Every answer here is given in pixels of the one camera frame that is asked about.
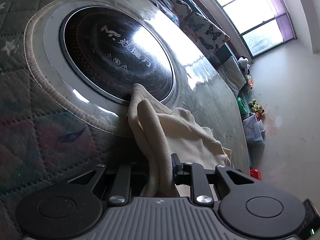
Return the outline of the cream knit garment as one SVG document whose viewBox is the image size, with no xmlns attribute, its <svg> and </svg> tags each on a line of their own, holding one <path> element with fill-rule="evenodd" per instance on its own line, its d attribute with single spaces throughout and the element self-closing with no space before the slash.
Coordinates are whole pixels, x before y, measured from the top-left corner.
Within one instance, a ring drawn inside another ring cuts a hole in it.
<svg viewBox="0 0 320 240">
<path fill-rule="evenodd" d="M 170 110 L 140 84 L 132 87 L 127 116 L 136 143 L 149 161 L 143 197 L 190 196 L 189 187 L 174 185 L 173 153 L 180 161 L 198 163 L 205 169 L 231 166 L 231 150 L 214 138 L 211 129 L 198 125 L 186 109 Z"/>
</svg>

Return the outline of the red plastic stool far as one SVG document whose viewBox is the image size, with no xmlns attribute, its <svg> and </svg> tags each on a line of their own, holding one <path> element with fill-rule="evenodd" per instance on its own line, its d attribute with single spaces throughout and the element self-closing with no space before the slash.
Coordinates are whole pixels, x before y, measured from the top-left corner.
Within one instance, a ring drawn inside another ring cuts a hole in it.
<svg viewBox="0 0 320 240">
<path fill-rule="evenodd" d="M 258 169 L 251 169 L 250 176 L 254 179 L 261 180 L 261 173 Z"/>
</svg>

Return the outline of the grey star quilted table cover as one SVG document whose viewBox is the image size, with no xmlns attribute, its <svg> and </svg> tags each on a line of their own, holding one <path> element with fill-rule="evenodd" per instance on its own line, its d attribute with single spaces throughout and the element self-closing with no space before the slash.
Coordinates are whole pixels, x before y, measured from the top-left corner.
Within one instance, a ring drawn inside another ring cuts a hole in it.
<svg viewBox="0 0 320 240">
<path fill-rule="evenodd" d="M 30 193 L 88 171 L 128 161 L 142 192 L 149 161 L 128 122 L 128 105 L 114 102 L 78 77 L 66 61 L 59 33 L 73 10 L 102 5 L 149 28 L 174 66 L 176 86 L 162 103 L 188 110 L 230 149 L 231 165 L 249 172 L 236 98 L 193 41 L 149 0 L 1 0 L 1 239 L 21 239 L 15 210 Z"/>
</svg>

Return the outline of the clear plastic storage box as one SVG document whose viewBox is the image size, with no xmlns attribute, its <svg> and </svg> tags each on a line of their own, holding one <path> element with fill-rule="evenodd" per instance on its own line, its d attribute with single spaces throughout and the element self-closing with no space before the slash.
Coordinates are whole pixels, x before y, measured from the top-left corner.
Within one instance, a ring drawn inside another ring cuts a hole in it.
<svg viewBox="0 0 320 240">
<path fill-rule="evenodd" d="M 248 144 L 264 144 L 263 134 L 265 129 L 261 120 L 258 121 L 255 115 L 251 115 L 243 120 L 242 124 Z"/>
</svg>

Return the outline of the colourful plush toys pile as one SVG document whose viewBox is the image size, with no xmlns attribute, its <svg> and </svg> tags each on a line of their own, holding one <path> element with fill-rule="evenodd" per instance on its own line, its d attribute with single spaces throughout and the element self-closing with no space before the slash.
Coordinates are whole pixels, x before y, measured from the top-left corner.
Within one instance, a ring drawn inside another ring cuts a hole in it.
<svg viewBox="0 0 320 240">
<path fill-rule="evenodd" d="M 253 99 L 252 101 L 250 101 L 248 104 L 249 104 L 249 107 L 250 107 L 251 111 L 252 111 L 257 117 L 261 117 L 261 116 L 265 116 L 265 115 L 266 115 L 263 106 L 259 105 L 255 99 Z"/>
</svg>

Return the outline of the green plastic bowl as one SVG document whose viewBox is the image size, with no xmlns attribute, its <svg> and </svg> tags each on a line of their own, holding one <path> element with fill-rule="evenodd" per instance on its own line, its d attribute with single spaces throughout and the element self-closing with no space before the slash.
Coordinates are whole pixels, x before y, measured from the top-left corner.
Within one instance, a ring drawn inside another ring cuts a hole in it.
<svg viewBox="0 0 320 240">
<path fill-rule="evenodd" d="M 246 105 L 245 105 L 244 101 L 242 100 L 242 98 L 238 97 L 238 98 L 236 98 L 236 101 L 237 101 L 240 113 L 246 114 L 247 108 L 246 108 Z"/>
</svg>

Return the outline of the grey plain cushion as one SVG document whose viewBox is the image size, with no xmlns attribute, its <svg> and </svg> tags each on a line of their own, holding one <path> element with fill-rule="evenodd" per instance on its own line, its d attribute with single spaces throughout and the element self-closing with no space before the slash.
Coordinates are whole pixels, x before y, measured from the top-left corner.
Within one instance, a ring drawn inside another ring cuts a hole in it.
<svg viewBox="0 0 320 240">
<path fill-rule="evenodd" d="M 218 67 L 217 72 L 237 98 L 240 90 L 246 84 L 246 79 L 242 74 L 235 58 L 231 56 L 226 62 Z"/>
</svg>

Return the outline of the white plush toy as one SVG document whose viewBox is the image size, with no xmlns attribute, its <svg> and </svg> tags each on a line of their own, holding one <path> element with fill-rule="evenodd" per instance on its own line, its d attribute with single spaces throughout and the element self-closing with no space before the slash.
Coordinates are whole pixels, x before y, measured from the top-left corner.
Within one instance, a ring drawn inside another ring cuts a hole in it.
<svg viewBox="0 0 320 240">
<path fill-rule="evenodd" d="M 242 70 L 242 72 L 245 75 L 249 74 L 249 70 L 250 70 L 250 65 L 249 65 L 249 60 L 246 57 L 240 57 L 238 59 L 238 64 L 240 66 L 240 69 Z"/>
</svg>

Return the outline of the large butterfly print cushion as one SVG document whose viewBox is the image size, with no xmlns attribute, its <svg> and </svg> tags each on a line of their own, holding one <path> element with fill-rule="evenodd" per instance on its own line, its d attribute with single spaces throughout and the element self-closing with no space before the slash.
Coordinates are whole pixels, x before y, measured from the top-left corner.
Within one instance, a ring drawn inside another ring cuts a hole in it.
<svg viewBox="0 0 320 240">
<path fill-rule="evenodd" d="M 185 21 L 182 31 L 208 59 L 229 41 L 223 30 L 198 12 L 193 12 Z"/>
</svg>

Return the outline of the small butterfly print cushion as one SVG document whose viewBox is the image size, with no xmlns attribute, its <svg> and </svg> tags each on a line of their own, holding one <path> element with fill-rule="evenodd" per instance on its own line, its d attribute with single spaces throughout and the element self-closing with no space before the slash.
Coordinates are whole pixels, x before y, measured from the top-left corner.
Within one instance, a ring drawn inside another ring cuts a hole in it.
<svg viewBox="0 0 320 240">
<path fill-rule="evenodd" d="M 181 22 L 189 16 L 193 10 L 183 0 L 149 0 L 156 6 L 163 14 L 165 14 L 178 27 Z"/>
</svg>

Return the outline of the blue corner sofa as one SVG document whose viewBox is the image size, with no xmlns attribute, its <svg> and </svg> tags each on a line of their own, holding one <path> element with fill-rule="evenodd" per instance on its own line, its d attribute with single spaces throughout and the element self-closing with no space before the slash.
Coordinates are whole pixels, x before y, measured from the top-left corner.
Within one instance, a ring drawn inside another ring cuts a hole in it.
<svg viewBox="0 0 320 240">
<path fill-rule="evenodd" d="M 204 8 L 204 5 L 197 0 L 196 2 L 194 0 L 182 0 L 183 2 L 187 3 L 189 7 L 193 10 L 193 12 L 197 12 L 202 16 L 208 16 L 210 20 L 214 21 L 215 24 L 218 24 L 218 22 L 214 19 L 214 17 L 209 13 L 207 9 Z M 226 61 L 227 57 L 233 57 L 235 58 L 236 55 L 233 53 L 234 48 L 231 46 L 231 42 L 227 42 L 227 45 L 223 45 L 220 49 L 220 52 L 217 53 L 217 60 L 218 62 Z M 249 94 L 249 90 L 244 85 L 242 89 L 239 90 L 237 94 L 237 103 L 241 115 L 242 120 L 246 120 L 247 118 L 250 118 L 253 116 L 252 111 L 249 109 L 249 100 L 251 99 L 251 96 Z"/>
</svg>

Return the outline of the window with green frame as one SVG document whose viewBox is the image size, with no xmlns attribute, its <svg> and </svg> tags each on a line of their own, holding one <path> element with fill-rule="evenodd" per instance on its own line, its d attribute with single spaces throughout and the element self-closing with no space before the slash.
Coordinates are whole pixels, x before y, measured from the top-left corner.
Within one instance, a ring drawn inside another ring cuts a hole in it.
<svg viewBox="0 0 320 240">
<path fill-rule="evenodd" d="M 296 39 L 283 0 L 200 0 L 230 31 L 240 53 L 255 59 Z"/>
</svg>

